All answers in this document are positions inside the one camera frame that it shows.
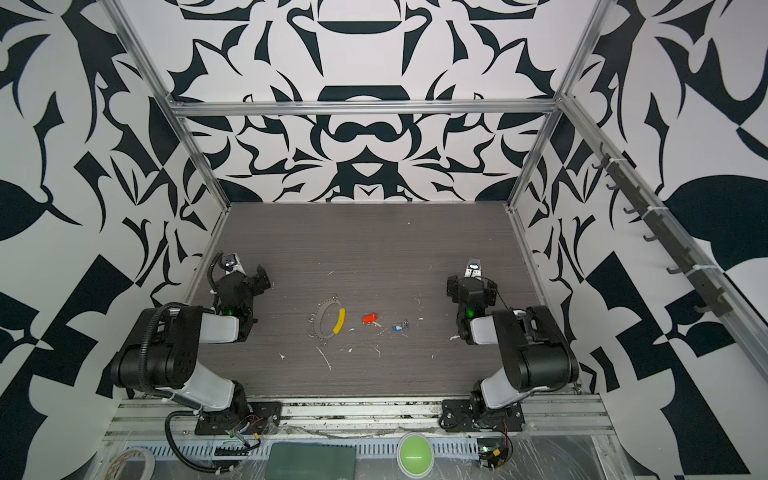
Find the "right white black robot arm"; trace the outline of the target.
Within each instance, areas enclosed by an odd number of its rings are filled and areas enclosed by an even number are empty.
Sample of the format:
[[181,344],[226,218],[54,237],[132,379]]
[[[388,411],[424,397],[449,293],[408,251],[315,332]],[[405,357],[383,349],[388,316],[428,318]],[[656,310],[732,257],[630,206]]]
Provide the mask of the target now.
[[468,399],[442,402],[443,430],[518,431],[524,400],[578,380],[575,354],[548,307],[491,311],[499,300],[498,285],[483,276],[450,276],[446,295],[457,305],[459,338],[469,345],[496,346],[501,367],[478,381]]

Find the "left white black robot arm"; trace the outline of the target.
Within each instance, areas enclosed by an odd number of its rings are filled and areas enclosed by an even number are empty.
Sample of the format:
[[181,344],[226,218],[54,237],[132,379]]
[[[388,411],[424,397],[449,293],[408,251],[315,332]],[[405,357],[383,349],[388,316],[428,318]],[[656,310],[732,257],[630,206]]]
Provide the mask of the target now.
[[258,417],[243,385],[204,366],[199,349],[245,342],[256,323],[254,299],[270,288],[263,266],[252,276],[235,266],[212,282],[211,307],[171,302],[143,310],[110,363],[112,383],[189,408],[199,415],[198,435],[252,429]]

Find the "small circuit board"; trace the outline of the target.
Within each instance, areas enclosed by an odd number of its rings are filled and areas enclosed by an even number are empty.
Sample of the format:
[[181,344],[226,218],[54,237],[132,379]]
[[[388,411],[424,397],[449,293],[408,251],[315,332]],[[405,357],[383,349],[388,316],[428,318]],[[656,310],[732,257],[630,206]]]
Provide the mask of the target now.
[[507,437],[481,438],[478,440],[478,464],[481,468],[496,470],[510,460],[512,451]]

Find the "green round button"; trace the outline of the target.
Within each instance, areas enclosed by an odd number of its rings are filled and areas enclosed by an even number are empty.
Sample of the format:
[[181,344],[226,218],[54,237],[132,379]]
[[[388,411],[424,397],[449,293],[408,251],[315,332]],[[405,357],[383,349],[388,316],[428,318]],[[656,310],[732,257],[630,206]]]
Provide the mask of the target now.
[[423,479],[434,465],[434,450],[421,434],[408,433],[398,442],[396,460],[400,471],[410,479]]

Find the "dark green pad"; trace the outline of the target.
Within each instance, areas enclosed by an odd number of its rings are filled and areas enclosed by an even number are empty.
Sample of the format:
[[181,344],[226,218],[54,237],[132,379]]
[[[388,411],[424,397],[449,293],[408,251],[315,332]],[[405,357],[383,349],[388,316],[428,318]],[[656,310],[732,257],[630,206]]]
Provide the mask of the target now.
[[351,446],[281,442],[270,449],[264,478],[354,479],[356,462]]

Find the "white tape roll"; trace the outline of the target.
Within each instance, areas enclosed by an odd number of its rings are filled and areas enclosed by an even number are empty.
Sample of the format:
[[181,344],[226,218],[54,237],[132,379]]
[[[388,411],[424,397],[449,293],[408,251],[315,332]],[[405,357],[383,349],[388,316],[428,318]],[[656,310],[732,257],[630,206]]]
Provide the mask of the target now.
[[105,480],[121,479],[123,473],[137,473],[139,480],[150,480],[155,472],[156,457],[147,448],[129,448],[113,457],[103,478]]

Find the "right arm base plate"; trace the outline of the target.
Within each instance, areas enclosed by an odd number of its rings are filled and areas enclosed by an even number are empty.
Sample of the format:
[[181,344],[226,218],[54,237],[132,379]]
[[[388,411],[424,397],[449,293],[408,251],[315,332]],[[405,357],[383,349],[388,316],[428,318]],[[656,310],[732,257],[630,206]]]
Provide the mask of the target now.
[[519,404],[502,409],[487,409],[471,399],[444,399],[438,425],[451,433],[506,431],[521,432],[525,417]]

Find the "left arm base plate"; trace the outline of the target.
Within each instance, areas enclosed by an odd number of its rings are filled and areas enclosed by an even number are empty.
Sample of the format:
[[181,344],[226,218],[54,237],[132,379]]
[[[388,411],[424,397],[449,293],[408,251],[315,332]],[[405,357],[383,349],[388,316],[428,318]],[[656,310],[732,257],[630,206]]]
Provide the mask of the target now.
[[204,412],[197,420],[194,433],[198,436],[225,435],[233,429],[246,434],[265,434],[281,423],[283,404],[279,401],[249,402],[241,412],[234,409]]

